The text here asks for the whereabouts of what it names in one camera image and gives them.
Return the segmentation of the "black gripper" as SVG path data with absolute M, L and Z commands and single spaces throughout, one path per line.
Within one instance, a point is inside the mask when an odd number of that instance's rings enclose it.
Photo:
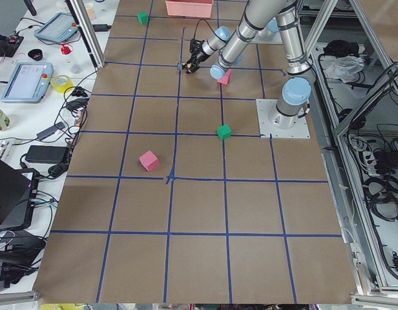
M 180 63 L 180 68 L 185 68 L 186 74 L 195 73 L 200 68 L 197 63 L 207 60 L 208 55 L 204 52 L 204 43 L 204 40 L 190 40 L 189 52 L 191 53 L 191 57 L 189 60 Z

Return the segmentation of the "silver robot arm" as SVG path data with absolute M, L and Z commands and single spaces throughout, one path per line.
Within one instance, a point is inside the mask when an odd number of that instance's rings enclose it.
M 191 57 L 178 64 L 180 70 L 192 74 L 200 68 L 215 52 L 218 59 L 210 69 L 214 79 L 225 76 L 237 62 L 245 48 L 254 40 L 259 31 L 265 29 L 269 22 L 276 20 L 280 38 L 288 61 L 288 74 L 299 76 L 308 72 L 310 65 L 297 13 L 296 1 L 248 1 L 235 33 L 221 26 L 206 40 L 192 38 L 189 52 Z
M 267 24 L 267 26 L 263 30 L 257 33 L 257 35 L 255 36 L 255 41 L 257 43 L 263 44 L 282 44 L 277 19 L 275 17 Z

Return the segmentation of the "green cube near arm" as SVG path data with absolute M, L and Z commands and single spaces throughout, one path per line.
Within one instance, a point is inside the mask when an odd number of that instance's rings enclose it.
M 232 130 L 228 124 L 224 124 L 220 126 L 217 130 L 218 137 L 221 141 L 226 140 L 227 138 L 230 138 L 232 135 Z

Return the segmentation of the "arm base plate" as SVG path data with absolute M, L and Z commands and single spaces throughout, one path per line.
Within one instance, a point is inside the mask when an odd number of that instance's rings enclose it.
M 278 32 L 272 32 L 270 30 L 257 32 L 256 36 L 253 38 L 253 44 L 271 44 L 271 45 L 281 45 L 282 40 Z
M 283 116 L 277 110 L 276 99 L 256 99 L 258 126 L 261 138 L 310 139 L 306 117 L 300 118 L 303 109 L 296 116 Z

